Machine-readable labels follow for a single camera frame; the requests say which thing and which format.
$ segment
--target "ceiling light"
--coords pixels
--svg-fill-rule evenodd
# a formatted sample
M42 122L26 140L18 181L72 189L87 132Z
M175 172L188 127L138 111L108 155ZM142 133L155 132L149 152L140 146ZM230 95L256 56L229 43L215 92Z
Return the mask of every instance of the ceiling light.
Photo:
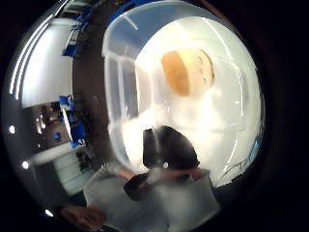
M24 168L24 169L28 169L29 168L29 163L27 161L24 161L21 166Z
M45 213L46 213L47 216L54 217L53 214L51 214L51 212L49 210L45 210Z

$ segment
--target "blue object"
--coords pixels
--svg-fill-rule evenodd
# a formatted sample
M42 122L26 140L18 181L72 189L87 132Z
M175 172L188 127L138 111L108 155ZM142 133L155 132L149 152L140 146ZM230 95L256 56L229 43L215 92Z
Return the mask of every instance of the blue object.
M71 147L72 149L74 149L74 148L77 147L78 145L80 145L78 142L73 142L73 141L70 142L70 147Z
M135 7L147 4L147 3L151 3L151 2L157 2L157 1L161 1L161 0L130 0L126 3L124 3L123 5L121 5L116 12L114 12L114 14L112 14L106 23L106 26L108 26L116 17L118 17L119 15L122 15L124 12L127 12L128 10L131 10Z
M59 133L59 132L54 132L54 133L52 134L52 137L53 137L55 140L58 140L58 139L60 139L60 133Z
M69 119L69 122L72 123L74 120L73 120L73 116L71 114L68 114L68 119Z
M84 6L84 7L82 8L81 14L79 14L79 15L73 17L72 19L74 19L74 20L76 20L76 21L78 21L78 22L80 22L80 23L83 23L83 22L85 22L88 18L90 18L92 14L93 14L92 8L89 7L89 6Z
M59 104L70 106L69 97L60 95L58 98Z
M82 122L78 121L76 126L70 128L70 136L74 143L78 143L80 139L85 139L86 132Z
M73 101L69 101L69 108L70 108L70 111L74 111L74 102Z
M77 54L77 44L68 44L67 47L62 51L62 56L74 57Z
M72 27L70 29L71 29L71 31L83 32L88 24L89 24L89 22L84 20L83 22L80 22L79 24L72 25Z

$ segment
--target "dark hair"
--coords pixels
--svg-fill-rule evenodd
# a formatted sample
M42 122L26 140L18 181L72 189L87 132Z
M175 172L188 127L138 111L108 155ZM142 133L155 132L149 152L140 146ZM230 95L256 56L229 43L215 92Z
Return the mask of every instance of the dark hair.
M167 162L170 170L185 170L200 163L190 141L167 126L144 130L143 147L143 163L148 168L162 167Z

